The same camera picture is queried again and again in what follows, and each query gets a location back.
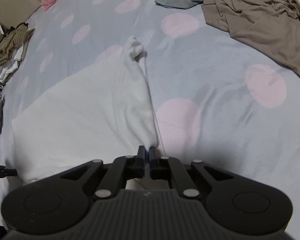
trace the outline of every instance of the bedsheet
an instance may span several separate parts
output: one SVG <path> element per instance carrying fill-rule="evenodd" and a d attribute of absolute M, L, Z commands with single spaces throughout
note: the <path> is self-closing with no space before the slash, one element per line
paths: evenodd
<path fill-rule="evenodd" d="M 203 159 L 285 192 L 287 232 L 300 240 L 300 78 L 205 24 L 200 6 L 154 0 L 59 0 L 29 19 L 35 33 L 5 88 L 0 164 L 14 167 L 11 120 L 47 89 L 120 49 L 134 35 L 147 52 L 164 154 Z M 22 184 L 0 180 L 0 202 Z"/>

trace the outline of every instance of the striped cloth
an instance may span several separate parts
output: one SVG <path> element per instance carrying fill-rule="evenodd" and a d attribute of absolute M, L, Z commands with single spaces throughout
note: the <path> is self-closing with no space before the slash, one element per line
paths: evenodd
<path fill-rule="evenodd" d="M 13 51 L 18 49 L 25 41 L 29 32 L 27 26 L 20 24 L 15 30 L 0 42 L 0 66 L 12 58 Z"/>

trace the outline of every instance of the beige cloth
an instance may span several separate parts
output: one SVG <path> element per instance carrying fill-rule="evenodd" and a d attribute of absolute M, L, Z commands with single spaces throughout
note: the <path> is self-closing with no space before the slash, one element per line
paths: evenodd
<path fill-rule="evenodd" d="M 18 49 L 26 40 L 31 37 L 34 30 L 28 30 L 27 26 L 21 24 L 10 32 L 7 37 L 0 42 L 0 65 L 12 58 L 13 51 Z"/>
<path fill-rule="evenodd" d="M 300 76 L 300 9 L 294 0 L 203 0 L 206 23 Z"/>

